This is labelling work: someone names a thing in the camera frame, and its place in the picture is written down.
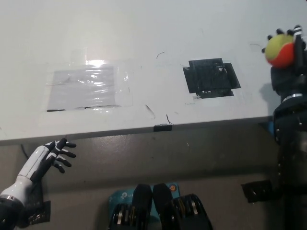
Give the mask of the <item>white and black left hand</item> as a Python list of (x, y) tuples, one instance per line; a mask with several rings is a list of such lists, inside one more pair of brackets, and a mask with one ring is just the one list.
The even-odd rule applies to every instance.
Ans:
[(57, 168), (60, 173), (65, 173), (63, 167), (71, 167), (71, 163), (63, 156), (76, 158), (74, 153), (65, 149), (66, 147), (75, 148), (76, 144), (62, 138), (37, 147), (18, 173), (18, 176), (36, 184), (52, 166)]

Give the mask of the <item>black and white right hand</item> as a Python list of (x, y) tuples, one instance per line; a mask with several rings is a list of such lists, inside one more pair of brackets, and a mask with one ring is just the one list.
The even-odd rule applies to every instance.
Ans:
[(303, 28), (296, 25), (284, 32), (267, 36), (262, 49), (266, 61), (271, 65), (272, 88), (281, 97), (286, 94), (307, 92), (307, 42)]

